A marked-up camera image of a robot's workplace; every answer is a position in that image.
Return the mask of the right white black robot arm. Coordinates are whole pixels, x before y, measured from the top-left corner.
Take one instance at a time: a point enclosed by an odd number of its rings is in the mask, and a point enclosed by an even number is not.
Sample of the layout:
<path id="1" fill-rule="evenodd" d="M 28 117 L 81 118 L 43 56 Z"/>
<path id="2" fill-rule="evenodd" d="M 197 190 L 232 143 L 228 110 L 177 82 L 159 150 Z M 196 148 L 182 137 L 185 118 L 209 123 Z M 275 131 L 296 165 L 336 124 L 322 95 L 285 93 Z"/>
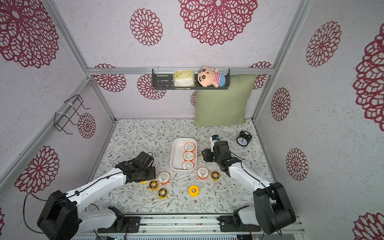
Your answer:
<path id="1" fill-rule="evenodd" d="M 281 233 L 281 229 L 296 222 L 296 214 L 284 186 L 257 176 L 246 168 L 243 161 L 232 153 L 216 154 L 210 149 L 202 151 L 202 158 L 208 163 L 217 163 L 221 170 L 240 182 L 253 194 L 253 206 L 234 210 L 232 225 L 237 231 L 252 230 L 254 227 L 265 234 Z"/>

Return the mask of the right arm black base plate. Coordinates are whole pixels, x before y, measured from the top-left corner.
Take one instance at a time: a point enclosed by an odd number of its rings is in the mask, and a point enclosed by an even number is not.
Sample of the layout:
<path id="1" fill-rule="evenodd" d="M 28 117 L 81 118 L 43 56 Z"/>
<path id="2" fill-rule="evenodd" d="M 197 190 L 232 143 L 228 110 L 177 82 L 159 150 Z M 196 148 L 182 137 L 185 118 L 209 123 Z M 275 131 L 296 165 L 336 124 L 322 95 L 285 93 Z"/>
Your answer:
<path id="1" fill-rule="evenodd" d="M 246 225 L 243 224 L 239 217 L 231 216 L 219 216 L 217 218 L 220 225 L 221 232 L 261 232 L 262 229 L 258 225 Z"/>

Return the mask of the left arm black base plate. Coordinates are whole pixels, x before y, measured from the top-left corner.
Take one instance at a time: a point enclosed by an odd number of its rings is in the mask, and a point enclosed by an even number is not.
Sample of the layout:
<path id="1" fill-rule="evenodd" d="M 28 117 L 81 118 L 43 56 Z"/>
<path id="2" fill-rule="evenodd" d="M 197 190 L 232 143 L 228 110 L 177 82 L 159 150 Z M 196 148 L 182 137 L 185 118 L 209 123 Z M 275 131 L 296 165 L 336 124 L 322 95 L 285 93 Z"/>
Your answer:
<path id="1" fill-rule="evenodd" d="M 115 223 L 109 228 L 97 229 L 97 233 L 117 234 L 117 233 L 138 233 L 141 223 L 141 217 L 128 216 L 117 218 Z"/>

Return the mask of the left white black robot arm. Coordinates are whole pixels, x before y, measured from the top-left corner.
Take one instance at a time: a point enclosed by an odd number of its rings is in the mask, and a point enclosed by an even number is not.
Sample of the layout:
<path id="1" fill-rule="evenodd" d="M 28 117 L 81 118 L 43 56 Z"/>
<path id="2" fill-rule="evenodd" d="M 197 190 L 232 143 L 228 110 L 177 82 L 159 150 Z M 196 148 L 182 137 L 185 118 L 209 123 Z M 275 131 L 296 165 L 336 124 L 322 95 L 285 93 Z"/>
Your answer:
<path id="1" fill-rule="evenodd" d="M 70 240 L 78 233 L 98 229 L 120 232 L 125 228 L 125 215 L 118 208 L 108 207 L 90 212 L 85 212 L 85 209 L 115 188 L 155 178 L 154 166 L 142 166 L 134 161 L 121 162 L 84 186 L 66 193 L 52 193 L 38 218 L 37 226 L 50 240 Z"/>

